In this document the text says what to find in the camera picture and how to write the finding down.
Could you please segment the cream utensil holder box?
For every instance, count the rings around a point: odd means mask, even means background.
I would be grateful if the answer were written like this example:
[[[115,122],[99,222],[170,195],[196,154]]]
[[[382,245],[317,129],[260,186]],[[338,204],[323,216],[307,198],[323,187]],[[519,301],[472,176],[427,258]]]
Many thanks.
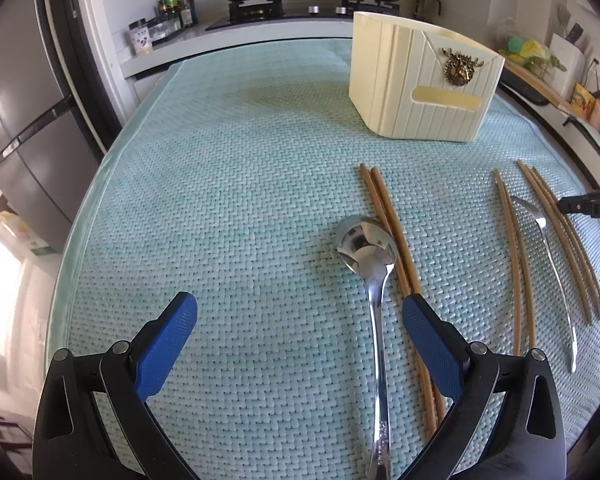
[[[349,99],[378,136],[471,142],[504,64],[500,54],[458,32],[356,12]]]

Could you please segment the soy sauce bottles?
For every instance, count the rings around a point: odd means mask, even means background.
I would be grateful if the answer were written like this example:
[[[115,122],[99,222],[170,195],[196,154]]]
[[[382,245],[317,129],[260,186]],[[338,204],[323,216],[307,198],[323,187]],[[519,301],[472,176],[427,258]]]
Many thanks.
[[[178,18],[181,28],[198,24],[195,0],[158,0],[158,14],[163,18]]]

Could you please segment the glass french press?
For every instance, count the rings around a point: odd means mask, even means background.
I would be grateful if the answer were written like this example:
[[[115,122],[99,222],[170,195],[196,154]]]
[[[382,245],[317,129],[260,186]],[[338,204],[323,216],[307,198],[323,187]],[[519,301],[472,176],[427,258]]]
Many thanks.
[[[434,24],[441,15],[441,0],[415,0],[413,18]]]

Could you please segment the white knife block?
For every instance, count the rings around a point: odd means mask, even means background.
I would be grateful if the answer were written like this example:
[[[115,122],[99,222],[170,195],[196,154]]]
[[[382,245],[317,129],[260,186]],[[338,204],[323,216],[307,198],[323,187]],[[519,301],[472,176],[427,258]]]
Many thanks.
[[[553,68],[547,81],[567,101],[571,100],[576,84],[585,81],[588,66],[586,57],[578,46],[583,34],[583,27],[575,22],[565,37],[553,34],[550,40],[550,50],[558,59],[559,66]]]

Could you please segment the black gas stove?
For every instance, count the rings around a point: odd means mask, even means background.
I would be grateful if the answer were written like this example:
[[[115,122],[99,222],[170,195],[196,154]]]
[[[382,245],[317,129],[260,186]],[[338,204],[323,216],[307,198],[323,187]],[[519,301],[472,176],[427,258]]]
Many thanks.
[[[399,3],[373,0],[341,0],[338,4],[294,6],[283,0],[254,0],[230,3],[228,17],[221,18],[206,28],[215,29],[251,25],[268,21],[289,20],[350,20],[355,12],[372,12],[399,16]]]

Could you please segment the steel spoon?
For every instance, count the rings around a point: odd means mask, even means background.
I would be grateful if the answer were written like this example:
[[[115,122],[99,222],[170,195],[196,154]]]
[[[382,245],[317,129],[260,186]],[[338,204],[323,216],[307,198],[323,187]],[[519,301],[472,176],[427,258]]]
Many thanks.
[[[370,304],[374,352],[374,426],[367,478],[390,478],[390,422],[387,393],[382,302],[396,266],[398,250],[392,235],[370,217],[344,218],[337,228],[336,252],[363,282]]]

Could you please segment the yellow snack packet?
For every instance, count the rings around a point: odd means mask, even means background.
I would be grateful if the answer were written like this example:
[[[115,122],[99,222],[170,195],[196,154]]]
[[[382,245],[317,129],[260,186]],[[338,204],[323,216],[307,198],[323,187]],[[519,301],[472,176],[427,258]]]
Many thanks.
[[[587,88],[583,87],[582,84],[577,82],[574,85],[570,105],[579,117],[588,120],[594,108],[595,101],[596,97]]]

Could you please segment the yellow green plastic bag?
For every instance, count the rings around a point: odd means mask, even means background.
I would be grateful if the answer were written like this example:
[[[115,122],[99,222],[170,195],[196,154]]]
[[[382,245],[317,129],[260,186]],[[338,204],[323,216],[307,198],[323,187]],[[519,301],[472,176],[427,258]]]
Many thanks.
[[[499,54],[541,79],[553,75],[556,70],[562,73],[567,70],[549,47],[541,41],[524,36],[510,16],[496,26],[495,40]]]

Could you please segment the grey refrigerator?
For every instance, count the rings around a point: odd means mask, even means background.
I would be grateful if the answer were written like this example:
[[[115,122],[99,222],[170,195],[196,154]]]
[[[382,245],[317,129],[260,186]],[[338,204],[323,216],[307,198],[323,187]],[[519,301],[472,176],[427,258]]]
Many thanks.
[[[102,153],[70,90],[44,0],[0,4],[0,191],[62,252]]]

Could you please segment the seasoning jar rack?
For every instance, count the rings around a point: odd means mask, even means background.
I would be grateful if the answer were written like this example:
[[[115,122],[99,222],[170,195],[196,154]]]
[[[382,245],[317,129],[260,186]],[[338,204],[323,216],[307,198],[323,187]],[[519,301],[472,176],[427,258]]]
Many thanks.
[[[147,22],[152,44],[162,44],[178,36],[185,26],[177,13],[162,14]]]

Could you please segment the white spice jar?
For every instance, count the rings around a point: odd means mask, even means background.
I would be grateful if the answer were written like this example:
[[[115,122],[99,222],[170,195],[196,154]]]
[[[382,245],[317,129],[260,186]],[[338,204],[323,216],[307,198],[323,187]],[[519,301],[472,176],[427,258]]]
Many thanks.
[[[152,41],[148,29],[147,21],[144,18],[129,24],[129,37],[131,46],[136,56],[150,53],[152,51]]]

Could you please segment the wooden cutting board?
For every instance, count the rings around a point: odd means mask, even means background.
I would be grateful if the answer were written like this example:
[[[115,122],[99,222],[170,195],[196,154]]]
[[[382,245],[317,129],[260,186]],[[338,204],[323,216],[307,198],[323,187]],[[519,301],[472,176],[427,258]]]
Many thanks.
[[[549,84],[542,81],[539,76],[531,73],[530,70],[508,58],[505,60],[501,73],[501,84],[505,88],[517,92],[532,104],[539,106],[552,104],[567,116],[582,122],[582,119],[576,114],[571,105]]]

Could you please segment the steel fork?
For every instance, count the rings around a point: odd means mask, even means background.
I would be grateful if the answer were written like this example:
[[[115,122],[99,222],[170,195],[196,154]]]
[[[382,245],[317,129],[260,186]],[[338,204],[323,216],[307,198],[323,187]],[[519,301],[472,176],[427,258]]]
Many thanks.
[[[562,298],[562,310],[564,311],[565,322],[568,326],[569,333],[569,342],[568,342],[568,368],[569,373],[574,374],[577,371],[577,360],[578,360],[578,338],[576,332],[576,326],[574,326],[570,314],[570,305],[567,299],[566,291],[564,284],[562,284],[562,278],[560,277],[559,271],[556,266],[555,258],[553,255],[552,248],[550,247],[550,240],[548,239],[548,222],[547,218],[542,214],[540,208],[534,206],[532,203],[528,202],[528,200],[523,200],[522,198],[513,195],[512,201],[524,208],[525,211],[530,214],[533,218],[535,224],[538,226],[540,237],[542,240],[542,244],[544,246],[547,260],[550,263],[550,268],[553,271],[554,278],[556,280],[556,284],[560,293],[560,298]]]

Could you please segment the teal woven table mat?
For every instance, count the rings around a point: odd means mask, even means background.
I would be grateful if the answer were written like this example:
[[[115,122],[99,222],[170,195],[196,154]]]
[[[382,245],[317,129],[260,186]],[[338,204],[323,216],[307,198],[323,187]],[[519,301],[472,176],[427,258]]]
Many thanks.
[[[64,251],[47,347],[133,337],[182,290],[197,325],[149,405],[204,479],[361,479],[373,350],[338,223],[381,172],[422,296],[468,340],[513,349],[503,209],[584,185],[547,132],[497,96],[469,143],[375,136],[348,97],[344,39],[266,42],[176,64],[100,166]]]

